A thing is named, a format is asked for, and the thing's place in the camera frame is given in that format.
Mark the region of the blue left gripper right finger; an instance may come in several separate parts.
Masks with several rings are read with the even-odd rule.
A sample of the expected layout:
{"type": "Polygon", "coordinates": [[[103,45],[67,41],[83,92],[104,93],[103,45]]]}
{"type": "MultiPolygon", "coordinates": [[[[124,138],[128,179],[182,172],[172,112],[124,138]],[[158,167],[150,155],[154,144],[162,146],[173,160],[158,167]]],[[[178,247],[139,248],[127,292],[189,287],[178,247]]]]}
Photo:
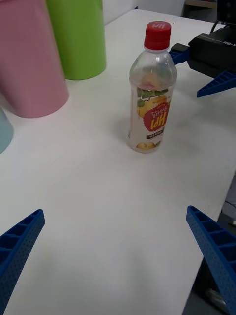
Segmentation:
{"type": "Polygon", "coordinates": [[[236,237],[194,206],[186,221],[206,260],[229,314],[236,313],[236,237]]]}

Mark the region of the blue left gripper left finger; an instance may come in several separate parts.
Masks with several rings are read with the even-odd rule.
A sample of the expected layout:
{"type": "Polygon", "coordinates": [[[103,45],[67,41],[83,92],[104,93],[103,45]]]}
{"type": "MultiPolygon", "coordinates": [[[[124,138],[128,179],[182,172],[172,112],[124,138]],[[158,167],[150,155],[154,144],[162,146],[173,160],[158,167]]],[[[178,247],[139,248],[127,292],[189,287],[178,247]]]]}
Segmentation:
{"type": "Polygon", "coordinates": [[[44,213],[38,209],[0,236],[1,315],[44,224],[44,213]]]}

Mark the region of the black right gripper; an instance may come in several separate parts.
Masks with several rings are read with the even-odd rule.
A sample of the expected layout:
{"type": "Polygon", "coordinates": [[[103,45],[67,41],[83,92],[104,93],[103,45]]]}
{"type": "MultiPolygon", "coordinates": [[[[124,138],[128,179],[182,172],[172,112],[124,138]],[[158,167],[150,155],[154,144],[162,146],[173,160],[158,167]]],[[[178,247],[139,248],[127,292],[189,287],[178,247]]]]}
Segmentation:
{"type": "Polygon", "coordinates": [[[192,70],[216,77],[197,92],[197,98],[236,87],[236,27],[227,25],[189,42],[176,43],[169,51],[174,65],[188,62],[192,70]]]}

